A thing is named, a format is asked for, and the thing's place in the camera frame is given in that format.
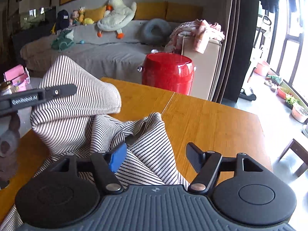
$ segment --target circular black cover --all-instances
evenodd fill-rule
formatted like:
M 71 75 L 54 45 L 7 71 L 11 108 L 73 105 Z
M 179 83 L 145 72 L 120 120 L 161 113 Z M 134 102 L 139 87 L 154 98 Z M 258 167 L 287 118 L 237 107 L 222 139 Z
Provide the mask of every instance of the circular black cover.
M 59 228 L 89 215 L 99 199 L 92 183 L 70 173 L 45 172 L 19 190 L 15 204 L 24 223 Z
M 287 221 L 296 207 L 293 190 L 271 172 L 243 172 L 216 186 L 212 201 L 225 216 L 248 225 Z

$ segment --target green bag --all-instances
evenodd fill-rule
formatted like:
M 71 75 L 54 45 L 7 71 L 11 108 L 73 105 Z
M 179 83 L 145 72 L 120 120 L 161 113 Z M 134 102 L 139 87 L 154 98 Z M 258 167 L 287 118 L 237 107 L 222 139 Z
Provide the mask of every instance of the green bag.
M 57 39 L 55 39 L 52 42 L 51 48 L 59 50 L 59 51 L 63 51 L 63 50 L 68 49 L 69 47 L 73 46 L 74 41 L 70 38 L 67 38 L 67 35 L 71 32 L 72 32 L 72 30 L 63 30 L 59 34 Z

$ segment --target gray travel pillow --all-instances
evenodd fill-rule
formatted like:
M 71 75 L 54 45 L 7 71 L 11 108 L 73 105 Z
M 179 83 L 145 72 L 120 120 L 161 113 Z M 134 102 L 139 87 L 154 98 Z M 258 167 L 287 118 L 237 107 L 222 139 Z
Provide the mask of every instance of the gray travel pillow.
M 141 40 L 148 45 L 163 45 L 171 35 L 170 24 L 162 19 L 152 19 L 144 24 L 141 29 Z

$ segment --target red barrel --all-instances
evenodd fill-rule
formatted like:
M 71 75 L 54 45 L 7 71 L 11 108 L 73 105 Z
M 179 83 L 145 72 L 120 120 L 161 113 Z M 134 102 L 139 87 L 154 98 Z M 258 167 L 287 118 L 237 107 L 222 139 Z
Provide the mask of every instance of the red barrel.
M 171 53 L 148 54 L 143 66 L 142 84 L 189 95 L 194 77 L 194 66 L 186 56 Z

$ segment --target orange beak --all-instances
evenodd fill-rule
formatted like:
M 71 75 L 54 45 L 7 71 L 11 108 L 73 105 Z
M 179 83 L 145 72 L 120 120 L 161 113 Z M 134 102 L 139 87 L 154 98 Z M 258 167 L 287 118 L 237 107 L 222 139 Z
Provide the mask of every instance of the orange beak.
M 106 6 L 106 9 L 112 11 L 112 10 L 113 10 L 113 7 L 112 7 L 111 5 L 108 4 L 108 5 Z

